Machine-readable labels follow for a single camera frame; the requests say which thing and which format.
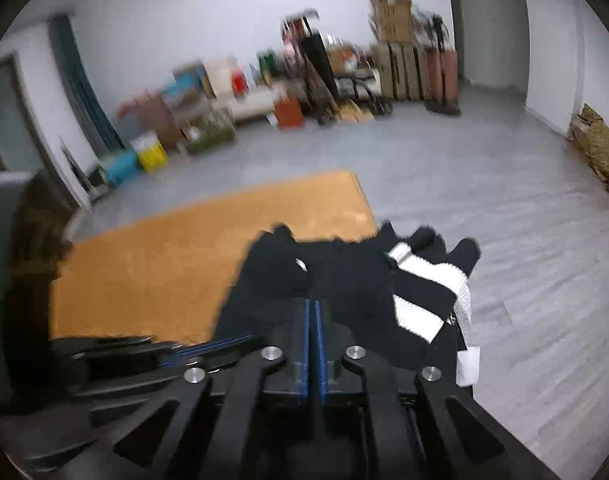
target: door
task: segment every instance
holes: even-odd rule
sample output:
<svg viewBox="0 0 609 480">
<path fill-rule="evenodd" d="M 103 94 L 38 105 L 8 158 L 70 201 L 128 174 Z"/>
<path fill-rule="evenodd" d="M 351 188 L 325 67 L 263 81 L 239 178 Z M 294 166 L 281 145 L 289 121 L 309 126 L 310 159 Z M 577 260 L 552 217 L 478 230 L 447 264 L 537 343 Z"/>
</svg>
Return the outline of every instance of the door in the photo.
<svg viewBox="0 0 609 480">
<path fill-rule="evenodd" d="M 24 102 L 13 57 L 0 62 L 0 171 L 46 170 L 62 196 L 78 207 L 44 148 Z"/>
</svg>

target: white wall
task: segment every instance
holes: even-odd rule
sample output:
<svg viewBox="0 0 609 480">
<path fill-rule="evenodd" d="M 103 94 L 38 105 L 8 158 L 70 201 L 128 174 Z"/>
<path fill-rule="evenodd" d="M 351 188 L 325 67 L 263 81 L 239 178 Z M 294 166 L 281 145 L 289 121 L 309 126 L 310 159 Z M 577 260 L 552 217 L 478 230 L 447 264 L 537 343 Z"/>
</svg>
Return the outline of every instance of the white wall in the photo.
<svg viewBox="0 0 609 480">
<path fill-rule="evenodd" d="M 526 107 L 559 133 L 569 128 L 581 55 L 574 0 L 526 0 L 530 67 Z"/>
<path fill-rule="evenodd" d="M 463 74 L 472 84 L 527 91 L 529 19 L 525 0 L 460 0 Z"/>
<path fill-rule="evenodd" d="M 450 0 L 414 3 L 441 14 L 453 34 Z M 318 9 L 322 30 L 373 42 L 368 0 L 89 0 L 72 21 L 89 80 L 112 116 L 123 100 L 163 85 L 178 65 L 226 55 L 246 63 L 280 47 L 282 17 L 306 7 Z"/>
<path fill-rule="evenodd" d="M 453 15 L 453 41 L 451 46 L 458 52 L 458 77 L 464 76 L 464 23 L 462 17 L 462 0 L 451 0 L 451 13 Z"/>
<path fill-rule="evenodd" d="M 582 104 L 595 109 L 609 126 L 609 32 L 585 0 L 578 0 L 584 29 Z"/>
<path fill-rule="evenodd" d="M 46 23 L 6 35 L 0 42 L 0 60 L 15 54 L 20 84 L 28 111 L 44 146 L 78 203 L 87 207 L 89 198 L 69 167 L 61 145 L 87 171 L 98 161 L 64 93 Z"/>
</svg>

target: bag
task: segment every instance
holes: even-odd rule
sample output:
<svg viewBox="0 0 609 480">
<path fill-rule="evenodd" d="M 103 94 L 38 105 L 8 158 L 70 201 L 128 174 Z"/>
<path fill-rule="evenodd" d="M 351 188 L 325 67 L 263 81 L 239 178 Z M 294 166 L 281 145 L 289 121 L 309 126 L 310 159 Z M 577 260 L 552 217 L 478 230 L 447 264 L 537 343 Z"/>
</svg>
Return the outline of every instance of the bag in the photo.
<svg viewBox="0 0 609 480">
<path fill-rule="evenodd" d="M 274 104 L 274 114 L 278 120 L 278 128 L 299 128 L 304 126 L 304 116 L 300 102 L 296 98 L 281 98 Z"/>
<path fill-rule="evenodd" d="M 380 72 L 382 96 L 398 101 L 425 98 L 425 54 L 411 43 L 378 43 L 371 47 Z"/>
</svg>

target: gray floor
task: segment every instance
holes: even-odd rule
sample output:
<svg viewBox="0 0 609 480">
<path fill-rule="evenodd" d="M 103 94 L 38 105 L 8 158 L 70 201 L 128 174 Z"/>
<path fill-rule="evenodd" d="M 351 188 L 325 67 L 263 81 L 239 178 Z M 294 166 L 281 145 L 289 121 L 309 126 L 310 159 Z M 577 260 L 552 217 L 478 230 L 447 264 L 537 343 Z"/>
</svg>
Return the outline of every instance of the gray floor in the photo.
<svg viewBox="0 0 609 480">
<path fill-rule="evenodd" d="M 247 126 L 234 146 L 128 182 L 77 238 L 241 187 L 352 170 L 399 233 L 428 223 L 451 246 L 477 238 L 476 399 L 562 479 L 588 479 L 609 452 L 609 196 L 522 103 L 467 88 L 460 118 L 409 104 L 366 126 Z"/>
</svg>

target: orange mat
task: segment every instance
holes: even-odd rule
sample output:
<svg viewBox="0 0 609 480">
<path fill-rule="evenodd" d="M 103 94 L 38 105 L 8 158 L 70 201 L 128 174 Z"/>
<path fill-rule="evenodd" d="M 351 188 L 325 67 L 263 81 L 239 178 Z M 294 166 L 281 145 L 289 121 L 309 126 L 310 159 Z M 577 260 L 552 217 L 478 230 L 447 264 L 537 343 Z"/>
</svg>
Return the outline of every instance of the orange mat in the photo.
<svg viewBox="0 0 609 480">
<path fill-rule="evenodd" d="M 218 308 L 260 230 L 357 240 L 377 226 L 348 171 L 258 187 L 147 218 L 75 246 L 54 281 L 52 337 L 210 338 Z"/>
</svg>

